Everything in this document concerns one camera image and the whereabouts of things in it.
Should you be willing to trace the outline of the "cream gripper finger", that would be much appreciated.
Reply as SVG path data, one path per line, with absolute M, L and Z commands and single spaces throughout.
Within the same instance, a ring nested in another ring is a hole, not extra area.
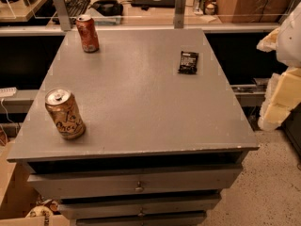
M 257 44 L 257 49 L 266 53 L 276 51 L 279 28 L 274 29 Z
M 261 105 L 259 127 L 264 131 L 277 129 L 300 103 L 301 69 L 288 68 L 282 74 L 273 73 Z

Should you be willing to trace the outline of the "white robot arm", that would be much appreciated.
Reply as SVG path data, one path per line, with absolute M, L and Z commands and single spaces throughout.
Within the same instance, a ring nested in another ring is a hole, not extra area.
M 264 131 L 272 131 L 301 103 L 301 3 L 280 27 L 258 43 L 257 49 L 275 50 L 277 61 L 287 66 L 284 73 L 272 74 L 261 105 L 258 125 Z

